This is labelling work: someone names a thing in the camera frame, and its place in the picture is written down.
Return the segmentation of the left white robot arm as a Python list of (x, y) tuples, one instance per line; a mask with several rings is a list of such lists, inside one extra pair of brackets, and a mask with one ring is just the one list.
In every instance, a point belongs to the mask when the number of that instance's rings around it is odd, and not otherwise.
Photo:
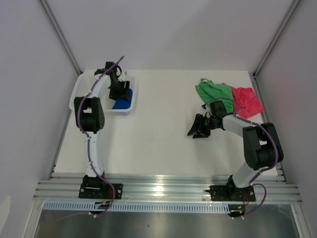
[(101, 130), (106, 121), (102, 107), (105, 93), (109, 92), (109, 99), (114, 101), (114, 110), (127, 110), (132, 105), (133, 90), (130, 88), (130, 81), (122, 79), (122, 76), (123, 70), (119, 62), (107, 61), (103, 68), (94, 72), (94, 82), (89, 91), (73, 99), (75, 123), (84, 135), (88, 178), (103, 180), (105, 172), (99, 145)]

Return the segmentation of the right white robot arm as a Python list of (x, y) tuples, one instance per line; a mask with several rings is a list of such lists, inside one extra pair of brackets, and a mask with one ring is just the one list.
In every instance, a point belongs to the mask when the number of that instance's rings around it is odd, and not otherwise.
[(274, 124), (256, 123), (238, 116), (237, 111), (228, 112), (224, 100), (238, 104), (236, 101), (220, 97), (202, 105), (210, 108), (207, 114), (196, 114), (188, 136), (208, 138), (211, 131), (222, 129), (232, 132), (243, 139), (245, 162), (240, 169), (228, 178), (226, 194), (237, 200), (250, 188), (253, 182), (263, 173), (276, 167), (283, 160), (283, 151)]

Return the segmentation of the blue towel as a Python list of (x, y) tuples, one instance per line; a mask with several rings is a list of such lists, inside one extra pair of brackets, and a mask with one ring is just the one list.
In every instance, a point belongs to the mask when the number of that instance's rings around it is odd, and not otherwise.
[(129, 109), (131, 107), (131, 103), (132, 103), (132, 96), (133, 96), (133, 91), (132, 89), (130, 89), (130, 99), (131, 101), (128, 102), (126, 101), (124, 98), (119, 98), (115, 101), (112, 109), (113, 110), (125, 110), (125, 109)]

